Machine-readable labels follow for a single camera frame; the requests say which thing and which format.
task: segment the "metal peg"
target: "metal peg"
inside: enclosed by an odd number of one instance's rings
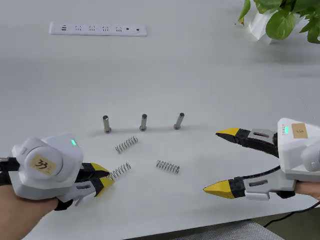
[[[147,114],[142,114],[140,131],[144,132],[147,129]]]
[[[173,125],[173,128],[175,130],[179,130],[181,128],[181,123],[182,123],[182,120],[184,119],[184,117],[185,117],[185,114],[183,112],[181,112],[178,116],[178,119],[176,120],[175,125]]]
[[[104,115],[102,117],[102,120],[103,120],[103,125],[104,125],[104,132],[106,134],[109,134],[111,132],[111,127],[109,125],[109,117],[107,115]]]

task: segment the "white table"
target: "white table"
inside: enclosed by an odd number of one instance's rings
[[[28,137],[76,135],[85,160],[132,170],[87,204],[46,216],[27,239],[124,239],[309,207],[307,196],[223,199],[203,187],[278,164],[214,136],[275,130],[281,117],[320,124],[320,48],[294,35],[273,45],[235,25],[234,0],[3,1],[0,151]],[[50,22],[145,24],[148,37],[49,35]],[[184,112],[183,127],[173,130]],[[147,113],[146,132],[140,132]],[[103,132],[108,114],[111,134]],[[123,154],[127,137],[139,144]],[[178,175],[155,168],[180,165]]]

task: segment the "metal spring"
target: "metal spring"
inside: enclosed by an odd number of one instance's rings
[[[178,165],[161,160],[156,161],[156,167],[176,174],[179,173],[180,170]]]
[[[131,169],[131,165],[126,162],[125,164],[121,165],[120,167],[116,168],[112,172],[110,172],[110,175],[108,176],[109,179],[115,180],[117,179],[120,175],[128,172]]]
[[[138,138],[136,136],[132,136],[125,140],[123,143],[120,143],[118,146],[115,147],[115,150],[120,154],[127,148],[131,147],[132,145],[138,142]]]

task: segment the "power strip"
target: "power strip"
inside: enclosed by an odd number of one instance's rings
[[[52,35],[98,35],[98,36],[128,36],[146,37],[147,30],[143,25],[122,24],[82,24],[54,23],[50,24]]]

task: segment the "hand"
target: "hand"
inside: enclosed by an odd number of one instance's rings
[[[297,194],[309,195],[320,201],[320,182],[297,182],[294,191]]]
[[[32,201],[16,196],[12,185],[0,186],[0,235],[2,240],[24,238],[58,205],[58,199]]]

